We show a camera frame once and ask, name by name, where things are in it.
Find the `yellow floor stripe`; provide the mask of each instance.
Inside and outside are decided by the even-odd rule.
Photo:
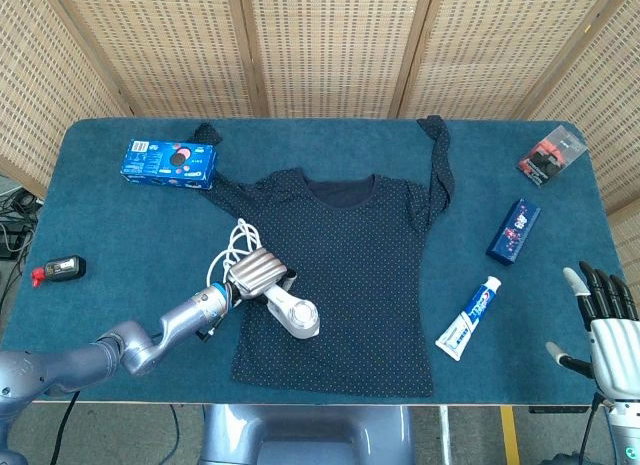
[[[507,457],[507,465],[520,465],[513,407],[501,406],[500,417],[502,418],[502,435],[504,436],[504,453]]]

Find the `blue toothpaste box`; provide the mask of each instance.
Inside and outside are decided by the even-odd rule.
[[[134,183],[209,189],[215,160],[212,145],[131,140],[120,173]]]
[[[536,204],[524,198],[515,202],[489,245],[487,255],[505,265],[514,263],[538,215],[540,207]]]

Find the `toothpaste cap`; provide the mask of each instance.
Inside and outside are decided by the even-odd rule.
[[[490,290],[493,290],[494,293],[498,291],[498,288],[500,288],[500,285],[502,285],[502,282],[498,280],[496,277],[492,277],[492,276],[488,276],[487,281],[484,282],[484,286]]]

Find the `toothpaste tube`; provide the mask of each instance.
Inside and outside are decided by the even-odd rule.
[[[460,360],[471,334],[478,326],[478,322],[486,312],[489,303],[496,296],[500,285],[501,282],[496,277],[488,277],[462,313],[436,340],[436,345],[454,360]]]

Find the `navy polka dot shirt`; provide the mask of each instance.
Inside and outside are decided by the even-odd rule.
[[[265,248],[298,272],[291,293],[311,300],[320,315],[320,334],[298,340],[266,306],[248,304],[234,380],[370,397],[431,394],[420,262],[454,179],[444,121],[431,116],[418,124],[435,140],[429,188],[379,175],[314,182],[293,169],[255,184],[217,175],[202,192],[258,228]],[[207,127],[190,141],[210,143],[215,131]]]

